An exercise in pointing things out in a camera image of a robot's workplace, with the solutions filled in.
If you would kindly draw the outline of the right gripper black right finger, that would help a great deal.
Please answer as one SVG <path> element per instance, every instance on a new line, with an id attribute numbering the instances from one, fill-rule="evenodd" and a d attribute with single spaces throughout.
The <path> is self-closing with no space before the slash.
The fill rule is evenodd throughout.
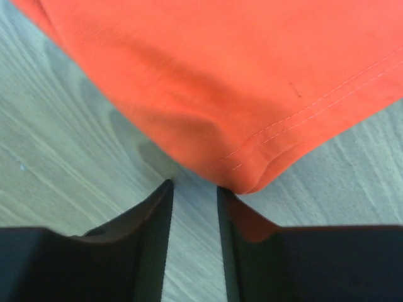
<path id="1" fill-rule="evenodd" d="M 402 227 L 279 226 L 217 189 L 229 301 L 401 301 Z"/>

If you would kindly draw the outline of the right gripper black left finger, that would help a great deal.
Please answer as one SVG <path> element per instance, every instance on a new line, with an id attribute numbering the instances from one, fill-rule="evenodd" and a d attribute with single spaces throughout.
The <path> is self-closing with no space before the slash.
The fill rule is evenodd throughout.
<path id="1" fill-rule="evenodd" d="M 174 184 L 81 236 L 1 229 L 2 301 L 160 301 Z"/>

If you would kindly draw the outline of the orange t-shirt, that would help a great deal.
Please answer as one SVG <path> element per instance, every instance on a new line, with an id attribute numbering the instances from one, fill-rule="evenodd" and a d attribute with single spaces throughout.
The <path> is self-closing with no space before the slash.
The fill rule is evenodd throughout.
<path id="1" fill-rule="evenodd" d="M 16 1 L 165 153 L 255 193 L 402 97 L 401 1 Z"/>

